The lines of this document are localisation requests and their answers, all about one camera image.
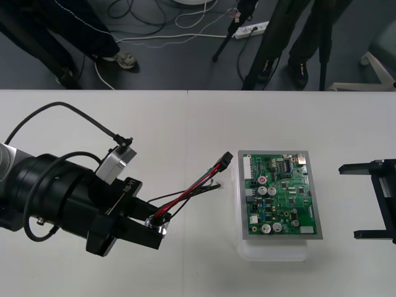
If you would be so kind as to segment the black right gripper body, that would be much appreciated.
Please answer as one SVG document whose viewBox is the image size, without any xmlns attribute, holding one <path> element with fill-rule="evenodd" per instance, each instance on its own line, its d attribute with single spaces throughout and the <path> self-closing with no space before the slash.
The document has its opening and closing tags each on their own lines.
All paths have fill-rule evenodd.
<svg viewBox="0 0 396 297">
<path fill-rule="evenodd" d="M 384 239 L 395 244 L 395 159 L 374 160 L 370 170 L 372 185 L 384 221 Z"/>
</svg>

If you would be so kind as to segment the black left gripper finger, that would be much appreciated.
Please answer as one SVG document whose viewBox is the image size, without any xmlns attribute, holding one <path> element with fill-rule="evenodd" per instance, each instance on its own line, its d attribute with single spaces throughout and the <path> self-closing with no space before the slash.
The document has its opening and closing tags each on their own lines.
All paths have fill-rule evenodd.
<svg viewBox="0 0 396 297">
<path fill-rule="evenodd" d="M 156 229 L 142 225 L 127 217 L 116 220 L 113 235 L 117 239 L 152 249 L 159 249 L 163 235 Z"/>
<path fill-rule="evenodd" d="M 150 217 L 158 209 L 158 207 L 146 201 L 133 197 L 128 203 L 128 217 Z"/>
</svg>

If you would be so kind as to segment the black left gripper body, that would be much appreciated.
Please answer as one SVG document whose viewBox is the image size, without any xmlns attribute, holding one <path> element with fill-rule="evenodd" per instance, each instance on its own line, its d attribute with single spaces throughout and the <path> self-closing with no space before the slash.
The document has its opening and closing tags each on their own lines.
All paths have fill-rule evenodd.
<svg viewBox="0 0 396 297">
<path fill-rule="evenodd" d="M 142 182 L 133 178 L 117 180 L 112 186 L 114 200 L 94 216 L 86 242 L 86 251 L 101 257 L 107 256 L 114 243 L 121 239 L 130 227 L 128 205 L 134 202 Z"/>
</svg>

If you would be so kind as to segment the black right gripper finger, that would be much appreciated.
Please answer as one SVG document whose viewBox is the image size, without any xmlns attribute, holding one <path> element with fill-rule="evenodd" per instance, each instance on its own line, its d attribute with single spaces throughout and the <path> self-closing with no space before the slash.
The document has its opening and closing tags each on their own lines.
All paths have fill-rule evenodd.
<svg viewBox="0 0 396 297">
<path fill-rule="evenodd" d="M 372 163 L 357 163 L 342 165 L 338 172 L 340 174 L 370 174 Z"/>
<path fill-rule="evenodd" d="M 387 230 L 357 230 L 353 235 L 355 239 L 391 240 L 391 234 Z"/>
</svg>

